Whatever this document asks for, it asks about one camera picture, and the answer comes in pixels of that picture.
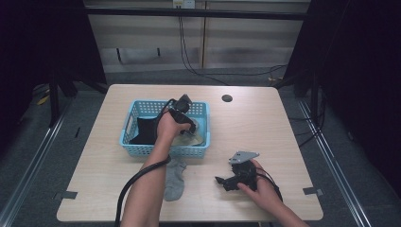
basket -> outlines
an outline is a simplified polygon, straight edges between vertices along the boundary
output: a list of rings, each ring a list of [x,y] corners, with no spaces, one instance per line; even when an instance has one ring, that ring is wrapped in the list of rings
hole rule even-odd
[[[132,145],[129,143],[138,134],[137,117],[154,118],[166,103],[167,101],[163,100],[134,100],[132,102],[119,141],[130,156],[148,156],[153,149],[153,145]],[[210,145],[209,105],[206,102],[193,102],[185,115],[198,121],[197,132],[202,136],[203,142],[195,146],[171,146],[169,154],[172,157],[203,158]]]

person's left hand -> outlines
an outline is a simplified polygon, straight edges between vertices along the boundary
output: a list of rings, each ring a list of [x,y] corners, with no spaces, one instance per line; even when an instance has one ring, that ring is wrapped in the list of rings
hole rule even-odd
[[[157,137],[172,141],[180,131],[189,130],[190,127],[191,125],[188,123],[178,124],[168,110],[164,110],[163,116],[157,126]]]

wooden table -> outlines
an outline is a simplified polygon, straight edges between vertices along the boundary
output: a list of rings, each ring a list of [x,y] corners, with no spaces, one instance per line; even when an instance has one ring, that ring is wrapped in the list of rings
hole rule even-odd
[[[113,221],[119,193],[145,158],[119,145],[128,108],[135,99],[168,100],[188,94],[210,105],[211,145],[203,159],[185,159],[185,189],[178,201],[164,201],[160,221],[269,221],[241,191],[226,192],[215,176],[234,176],[228,159],[255,151],[256,160],[280,186],[284,202],[305,220],[323,217],[303,157],[277,91],[266,87],[113,85],[106,95],[57,214],[60,221]],[[233,101],[221,97],[230,95]]]

hand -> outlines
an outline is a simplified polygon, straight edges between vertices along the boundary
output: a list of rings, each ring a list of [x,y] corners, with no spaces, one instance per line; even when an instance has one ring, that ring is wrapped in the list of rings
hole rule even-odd
[[[164,110],[159,125],[157,126],[157,137],[172,141],[180,131],[189,130],[190,127],[191,125],[188,123],[178,124],[168,110]]]
[[[254,159],[251,160],[256,167],[256,171],[259,174],[266,174],[263,172],[263,167]],[[275,209],[283,205],[280,198],[277,196],[277,193],[274,190],[273,185],[266,179],[263,179],[260,176],[256,177],[257,190],[252,191],[247,185],[244,183],[238,183],[239,189],[241,189],[245,194],[247,194],[253,201],[263,210],[274,215]]]

gray sock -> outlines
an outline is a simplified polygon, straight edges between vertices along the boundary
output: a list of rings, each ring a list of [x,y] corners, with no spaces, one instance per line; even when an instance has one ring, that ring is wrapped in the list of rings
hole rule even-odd
[[[171,159],[167,164],[165,201],[176,201],[183,194],[183,171],[186,162]]]

